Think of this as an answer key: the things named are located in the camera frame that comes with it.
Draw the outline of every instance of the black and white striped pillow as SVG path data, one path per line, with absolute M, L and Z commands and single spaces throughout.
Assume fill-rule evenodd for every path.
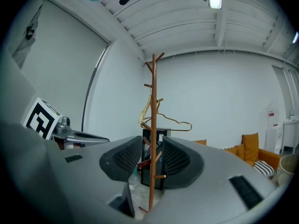
M 274 168 L 262 160 L 254 162 L 253 168 L 258 172 L 260 172 L 261 174 L 263 174 L 264 176 L 270 176 L 275 174 Z

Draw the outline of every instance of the black vent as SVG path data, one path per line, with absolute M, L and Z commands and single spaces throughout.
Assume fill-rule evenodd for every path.
M 113 161 L 117 166 L 126 170 L 131 175 L 140 159 L 140 155 L 141 145 L 135 143 L 115 154 Z
M 164 161 L 167 165 L 167 175 L 178 174 L 190 163 L 188 154 L 170 143 L 165 143 L 163 154 Z
M 166 166 L 166 189 L 188 187 L 202 173 L 204 162 L 201 155 L 166 136 L 163 137 L 162 154 Z
M 100 167 L 110 179 L 129 179 L 141 157 L 141 141 L 141 136 L 137 136 L 101 156 Z
M 79 159 L 82 159 L 83 157 L 79 154 L 77 155 L 74 155 L 74 156 L 70 156 L 70 157 L 66 157 L 65 160 L 67 162 L 73 162 L 73 161 L 76 161 L 76 160 L 79 160 Z

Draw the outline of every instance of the orange cushion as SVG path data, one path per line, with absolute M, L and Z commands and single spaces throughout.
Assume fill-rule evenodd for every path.
M 258 133 L 242 135 L 244 161 L 258 161 Z
M 240 159 L 244 160 L 244 144 L 238 145 L 236 146 L 236 148 L 237 148 L 237 156 Z
M 254 162 L 253 161 L 246 161 L 247 164 L 249 164 L 250 166 L 254 166 Z
M 234 155 L 237 155 L 237 148 L 236 147 L 230 147 L 230 148 L 227 148 L 225 149 L 225 151 L 228 151 Z
M 197 141 L 193 141 L 193 142 L 206 145 L 206 140 L 197 140 Z

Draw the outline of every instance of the coat hanger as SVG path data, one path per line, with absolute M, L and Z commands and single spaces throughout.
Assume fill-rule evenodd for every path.
M 157 114 L 162 115 L 165 119 L 169 119 L 169 120 L 174 121 L 174 122 L 176 122 L 178 124 L 188 124 L 188 125 L 190 125 L 190 129 L 188 129 L 188 130 L 185 130 L 185 129 L 171 129 L 171 131 L 185 131 L 185 132 L 187 132 L 187 131 L 192 130 L 192 124 L 190 124 L 188 122 L 184 122 L 184 121 L 178 122 L 175 119 L 168 118 L 164 114 L 159 113 L 159 107 L 160 107 L 161 101 L 163 101 L 163 100 L 164 99 L 157 100 L 157 103 L 158 103 Z M 148 111 L 150 105 L 151 105 L 151 94 L 149 95 L 149 100 L 148 100 L 147 104 L 145 105 L 144 109 L 142 110 L 142 112 L 141 112 L 141 114 L 139 116 L 138 123 L 140 124 L 141 128 L 143 128 L 143 126 L 141 125 L 141 123 L 145 123 L 146 124 L 148 121 L 151 120 L 151 117 L 145 117 L 145 114 Z

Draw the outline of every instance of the ceiling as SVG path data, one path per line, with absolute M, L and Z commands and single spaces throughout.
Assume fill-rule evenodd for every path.
M 123 33 L 142 50 L 165 57 L 203 50 L 255 52 L 299 66 L 295 29 L 275 0 L 101 0 Z

